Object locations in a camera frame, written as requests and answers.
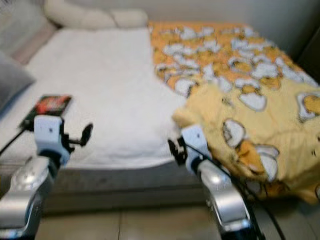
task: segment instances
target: white sheet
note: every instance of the white sheet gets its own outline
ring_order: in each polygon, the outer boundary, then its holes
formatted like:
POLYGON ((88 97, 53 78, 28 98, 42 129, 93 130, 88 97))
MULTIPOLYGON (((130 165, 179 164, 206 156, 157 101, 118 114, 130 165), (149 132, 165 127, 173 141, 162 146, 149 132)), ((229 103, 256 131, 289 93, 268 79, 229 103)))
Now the white sheet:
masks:
MULTIPOLYGON (((185 98, 154 74, 147 28, 84 31, 63 29, 26 67, 37 83, 0 118, 0 147, 43 94, 70 94, 65 131, 80 137, 93 122, 92 138, 78 147, 69 168, 147 168, 172 161, 168 137, 178 134, 171 119, 185 98)), ((32 133, 24 133, 1 156, 19 163, 34 155, 32 133)))

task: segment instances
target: gray pillow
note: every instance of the gray pillow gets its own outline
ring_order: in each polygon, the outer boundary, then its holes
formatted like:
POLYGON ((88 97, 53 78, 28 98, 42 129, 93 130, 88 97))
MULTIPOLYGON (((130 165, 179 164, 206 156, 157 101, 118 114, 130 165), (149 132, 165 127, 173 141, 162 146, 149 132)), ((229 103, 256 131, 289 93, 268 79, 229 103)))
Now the gray pillow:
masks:
POLYGON ((34 81, 19 63, 0 52, 0 112, 16 94, 34 81))

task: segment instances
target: black cable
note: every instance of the black cable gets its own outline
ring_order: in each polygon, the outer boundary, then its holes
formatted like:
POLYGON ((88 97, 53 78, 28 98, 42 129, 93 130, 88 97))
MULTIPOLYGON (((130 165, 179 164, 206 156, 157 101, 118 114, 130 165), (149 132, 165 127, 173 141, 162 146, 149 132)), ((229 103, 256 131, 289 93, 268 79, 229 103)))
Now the black cable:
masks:
POLYGON ((1 150, 0 150, 0 156, 6 151, 6 149, 18 138, 21 134, 24 133, 26 129, 21 129, 1 150))
POLYGON ((286 237, 281 229, 281 227, 279 226, 278 221, 276 220, 275 216, 271 213, 271 211, 267 208, 267 206, 265 206, 265 204, 258 198, 258 196, 252 191, 250 190, 244 183, 242 183, 239 179, 237 179, 236 177, 234 177, 233 175, 231 175, 229 172, 227 172, 226 170, 224 170, 221 166, 219 166, 217 164, 217 160, 213 160, 210 156, 207 156, 206 154, 202 153, 201 151, 199 151, 197 148, 195 148, 192 145, 189 144, 185 144, 187 147, 191 148, 192 150, 194 150, 195 152, 197 152, 198 154, 202 155, 204 158, 208 159, 210 162, 212 162, 215 166, 217 166, 222 172, 224 172, 230 179, 231 181, 236 184, 236 186, 238 188, 242 187, 244 189, 246 189, 246 191, 248 191, 248 193, 253 196, 254 200, 257 201, 260 206, 263 208, 263 210, 267 213, 267 215, 269 216, 269 218, 271 219, 276 231, 278 232, 281 240, 286 240, 286 237))

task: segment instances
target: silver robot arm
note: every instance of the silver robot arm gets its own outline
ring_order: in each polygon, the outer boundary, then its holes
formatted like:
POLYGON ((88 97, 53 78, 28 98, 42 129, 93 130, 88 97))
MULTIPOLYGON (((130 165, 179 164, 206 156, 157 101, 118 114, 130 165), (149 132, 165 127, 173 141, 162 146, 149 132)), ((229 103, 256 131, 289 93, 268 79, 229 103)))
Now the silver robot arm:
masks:
POLYGON ((250 214, 238 188, 218 166, 188 147, 211 156, 201 127, 186 127, 181 134, 176 142, 169 140, 171 153, 178 164, 197 175, 204 186, 207 205, 216 219, 222 240, 256 240, 250 214))
POLYGON ((38 156, 13 174, 9 191, 0 200, 0 240, 35 238, 44 201, 60 166, 67 164, 74 150, 70 143, 86 145, 92 128, 89 124, 84 129, 81 140, 70 140, 61 117, 40 115, 34 119, 38 156))

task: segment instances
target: cartoon print blanket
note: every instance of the cartoon print blanket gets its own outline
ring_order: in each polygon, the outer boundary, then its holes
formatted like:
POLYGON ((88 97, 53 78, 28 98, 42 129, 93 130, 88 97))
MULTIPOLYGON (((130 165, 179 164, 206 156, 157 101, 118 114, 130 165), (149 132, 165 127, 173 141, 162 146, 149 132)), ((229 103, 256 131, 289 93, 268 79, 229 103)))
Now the cartoon print blanket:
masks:
POLYGON ((177 124, 202 125, 212 155, 261 197, 318 202, 318 84, 245 25, 149 27, 156 74, 188 98, 177 124))

